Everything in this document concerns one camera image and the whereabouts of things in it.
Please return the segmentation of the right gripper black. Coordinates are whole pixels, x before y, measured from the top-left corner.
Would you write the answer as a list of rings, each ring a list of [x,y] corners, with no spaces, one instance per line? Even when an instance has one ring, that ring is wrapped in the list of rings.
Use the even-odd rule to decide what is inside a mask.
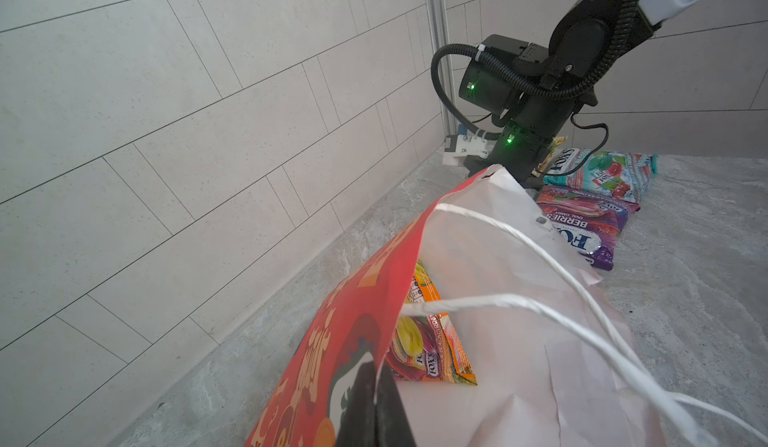
[[[487,157],[468,156],[464,166],[470,175],[494,164],[502,165],[524,183],[545,159],[549,146],[573,111],[573,100],[555,101],[523,95],[498,120],[503,129]]]

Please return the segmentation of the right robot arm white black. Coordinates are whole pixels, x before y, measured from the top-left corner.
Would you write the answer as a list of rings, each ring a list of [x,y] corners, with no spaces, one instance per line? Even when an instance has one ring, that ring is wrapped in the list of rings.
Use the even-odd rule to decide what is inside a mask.
[[[458,95],[487,111],[498,128],[479,128],[448,99],[440,81],[433,82],[466,130],[493,144],[466,156],[469,173],[498,164],[518,182],[527,181],[565,122],[583,106],[596,105],[594,87],[614,63],[697,1],[578,0],[546,46],[490,35],[476,46],[450,43],[438,49],[433,70],[445,57],[468,58]]]

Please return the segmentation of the purple Fox's berries packet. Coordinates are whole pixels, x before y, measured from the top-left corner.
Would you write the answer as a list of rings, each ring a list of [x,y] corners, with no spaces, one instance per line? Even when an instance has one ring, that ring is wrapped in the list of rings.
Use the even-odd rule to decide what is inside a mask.
[[[639,206],[563,186],[545,185],[536,203],[566,242],[594,268],[610,271],[614,251]]]

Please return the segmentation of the red paper gift bag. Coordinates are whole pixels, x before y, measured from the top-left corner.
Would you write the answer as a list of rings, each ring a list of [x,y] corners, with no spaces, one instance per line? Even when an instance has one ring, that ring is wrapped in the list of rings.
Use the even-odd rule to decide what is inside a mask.
[[[442,196],[320,303],[248,437],[335,446],[400,317],[446,313],[477,384],[395,378],[417,446],[692,446],[722,439],[638,358],[599,275],[501,166]]]

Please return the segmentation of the teal Fox's candy packet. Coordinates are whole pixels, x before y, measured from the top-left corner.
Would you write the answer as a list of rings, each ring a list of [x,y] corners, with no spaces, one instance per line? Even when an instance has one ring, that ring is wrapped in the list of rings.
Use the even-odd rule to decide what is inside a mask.
[[[639,204],[657,173],[657,160],[657,154],[589,154],[588,149],[569,148],[554,161],[543,182]]]

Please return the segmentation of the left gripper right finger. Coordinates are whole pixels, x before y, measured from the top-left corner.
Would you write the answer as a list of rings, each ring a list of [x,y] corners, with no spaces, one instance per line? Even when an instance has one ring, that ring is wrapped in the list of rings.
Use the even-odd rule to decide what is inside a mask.
[[[416,447],[392,369],[384,364],[375,392],[375,445]]]

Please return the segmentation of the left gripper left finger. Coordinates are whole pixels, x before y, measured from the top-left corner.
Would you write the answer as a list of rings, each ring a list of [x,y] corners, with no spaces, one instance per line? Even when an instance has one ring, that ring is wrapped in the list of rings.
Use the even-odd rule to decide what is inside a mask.
[[[374,447],[376,440],[376,366],[363,363],[355,378],[347,409],[342,416],[336,447]]]

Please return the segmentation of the orange Fox's candy packet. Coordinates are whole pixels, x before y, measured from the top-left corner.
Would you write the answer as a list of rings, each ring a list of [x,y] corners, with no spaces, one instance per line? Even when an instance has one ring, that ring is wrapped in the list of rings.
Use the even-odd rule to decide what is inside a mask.
[[[446,313],[400,317],[386,363],[401,381],[477,384],[470,359]]]

